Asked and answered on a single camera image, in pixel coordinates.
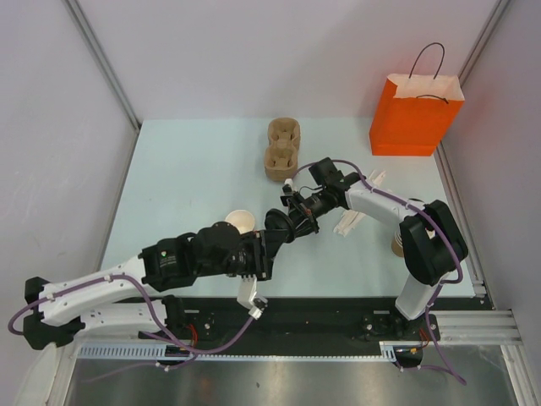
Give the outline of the brown paper coffee cup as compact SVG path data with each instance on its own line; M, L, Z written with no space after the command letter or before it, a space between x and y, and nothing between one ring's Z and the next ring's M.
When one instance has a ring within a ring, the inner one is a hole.
M255 229L255 218L250 211L231 211L225 221L232 224L241 234L252 232Z

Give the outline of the brown pulp cup carrier stack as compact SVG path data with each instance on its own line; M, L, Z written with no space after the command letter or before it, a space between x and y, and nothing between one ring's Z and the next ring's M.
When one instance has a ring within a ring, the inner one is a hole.
M265 175L272 181L283 182L298 170L300 124L294 118L275 118L269 123L267 138Z

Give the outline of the stack of paper cups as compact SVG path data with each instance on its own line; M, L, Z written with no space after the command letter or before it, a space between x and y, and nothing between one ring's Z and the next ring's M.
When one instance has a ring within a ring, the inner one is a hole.
M394 233L393 239L391 241L391 250L396 256L401 257L401 258L404 257L402 236L399 231L396 231Z

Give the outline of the black plastic cup lid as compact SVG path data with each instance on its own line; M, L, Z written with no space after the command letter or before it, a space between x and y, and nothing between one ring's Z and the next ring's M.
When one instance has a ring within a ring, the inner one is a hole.
M265 214L266 230L282 230L286 234L286 239L290 240L294 236L294 225L291 218L283 211L270 209Z

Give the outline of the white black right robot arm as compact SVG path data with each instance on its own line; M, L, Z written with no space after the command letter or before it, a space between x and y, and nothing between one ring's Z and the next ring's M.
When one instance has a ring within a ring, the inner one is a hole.
M419 317L434 304L441 289L462 281L467 243L445 202L407 200L370 182L357 165L345 175L337 164L339 160L326 157L306 165L317 184L309 197L295 189L292 178L285 180L281 200L287 212L278 213L278 227L287 230L293 241L317 233L318 218L338 207L391 227L409 275L395 301L398 313L391 316L390 329L396 337L409 339L419 331Z

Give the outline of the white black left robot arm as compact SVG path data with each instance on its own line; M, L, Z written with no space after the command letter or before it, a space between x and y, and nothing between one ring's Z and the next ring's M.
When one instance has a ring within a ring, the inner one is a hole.
M158 317L154 305L148 304L149 316L163 337L176 343L186 330L187 318L170 292L219 275L240 278L237 302L255 321L267 303L256 285L271 279L278 250L293 240L289 228L240 233L228 222L216 222L197 233L162 239L124 263L87 277L65 283L33 277L25 283L29 308L22 335L33 349L42 350L50 343L62 347L89 327L83 319L85 311L135 297L144 301L161 297L165 310Z

